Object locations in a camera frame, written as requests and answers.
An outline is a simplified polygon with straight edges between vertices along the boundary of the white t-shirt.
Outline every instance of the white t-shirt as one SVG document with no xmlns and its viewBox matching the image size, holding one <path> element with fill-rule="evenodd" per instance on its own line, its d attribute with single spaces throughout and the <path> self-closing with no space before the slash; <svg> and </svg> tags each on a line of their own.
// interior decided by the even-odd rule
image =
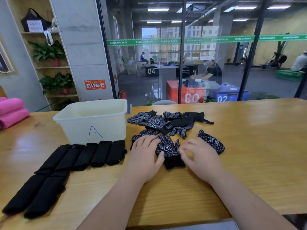
<svg viewBox="0 0 307 230">
<path fill-rule="evenodd" d="M 300 55 L 296 58 L 294 61 L 294 64 L 291 68 L 292 71 L 298 72 L 301 71 L 301 69 L 307 65 L 307 56 Z"/>
</svg>

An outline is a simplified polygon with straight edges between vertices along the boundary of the blue box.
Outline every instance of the blue box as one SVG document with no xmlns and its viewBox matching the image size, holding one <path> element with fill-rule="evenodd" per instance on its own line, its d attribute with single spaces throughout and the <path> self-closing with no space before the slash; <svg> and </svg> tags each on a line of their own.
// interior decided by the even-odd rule
<svg viewBox="0 0 307 230">
<path fill-rule="evenodd" d="M 229 83 L 221 84 L 218 89 L 211 89 L 209 95 L 216 99 L 218 102 L 227 102 L 227 101 L 237 101 L 240 87 L 231 85 Z M 242 97 L 242 101 L 246 101 L 248 99 L 248 90 L 245 89 Z"/>
</svg>

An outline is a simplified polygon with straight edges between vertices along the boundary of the black bag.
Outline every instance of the black bag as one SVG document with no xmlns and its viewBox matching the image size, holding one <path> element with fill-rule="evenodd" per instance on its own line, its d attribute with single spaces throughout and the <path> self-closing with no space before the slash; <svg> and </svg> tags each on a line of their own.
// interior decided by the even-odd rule
<svg viewBox="0 0 307 230">
<path fill-rule="evenodd" d="M 49 27 L 51 27 L 51 22 L 43 19 L 34 9 L 29 8 L 27 15 L 25 16 L 25 18 L 23 18 L 21 20 L 21 24 L 23 26 L 23 29 L 25 30 L 25 32 L 30 32 L 29 31 L 29 26 L 27 23 L 27 20 L 40 20 L 41 24 L 43 25 L 43 29 L 44 31 L 47 30 Z"/>
</svg>

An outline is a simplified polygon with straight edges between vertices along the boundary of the flower pot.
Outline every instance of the flower pot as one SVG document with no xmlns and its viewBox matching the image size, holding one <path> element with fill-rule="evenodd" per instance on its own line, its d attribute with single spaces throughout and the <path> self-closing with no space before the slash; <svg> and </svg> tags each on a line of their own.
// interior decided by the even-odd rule
<svg viewBox="0 0 307 230">
<path fill-rule="evenodd" d="M 50 64 L 51 64 L 53 67 L 59 67 L 59 59 L 58 59 L 58 58 L 55 58 L 55 60 L 49 59 L 48 61 L 50 62 Z"/>
<path fill-rule="evenodd" d="M 70 93 L 69 88 L 62 88 L 62 94 L 63 95 L 68 95 Z"/>
</svg>

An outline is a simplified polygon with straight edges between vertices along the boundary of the wooden bookshelf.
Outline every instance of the wooden bookshelf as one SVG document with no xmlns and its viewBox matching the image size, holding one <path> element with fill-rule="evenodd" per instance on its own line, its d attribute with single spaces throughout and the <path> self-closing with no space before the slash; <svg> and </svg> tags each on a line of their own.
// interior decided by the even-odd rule
<svg viewBox="0 0 307 230">
<path fill-rule="evenodd" d="M 59 67 L 53 67 L 48 61 L 38 62 L 33 60 L 33 47 L 28 43 L 31 42 L 46 42 L 46 37 L 43 32 L 25 32 L 23 26 L 21 24 L 21 19 L 23 19 L 29 8 L 33 8 L 36 10 L 41 17 L 45 20 L 52 21 L 54 14 L 52 12 L 51 4 L 49 0 L 8 0 L 10 9 L 16 21 L 18 30 L 21 34 L 21 37 L 24 41 L 25 47 L 30 55 L 31 61 L 33 63 L 34 68 L 36 69 L 38 79 L 41 79 L 43 76 L 51 76 L 54 77 L 57 73 L 67 74 L 71 73 L 71 68 L 68 64 L 67 59 L 60 60 Z M 51 32 L 53 41 L 58 40 L 62 45 L 63 42 L 61 40 L 60 32 Z M 50 106 L 51 110 L 56 109 L 56 105 L 60 104 L 65 100 L 79 101 L 80 98 L 75 88 L 70 90 L 70 94 L 62 95 L 62 94 L 46 94 L 45 95 L 49 104 L 55 102 Z"/>
</svg>

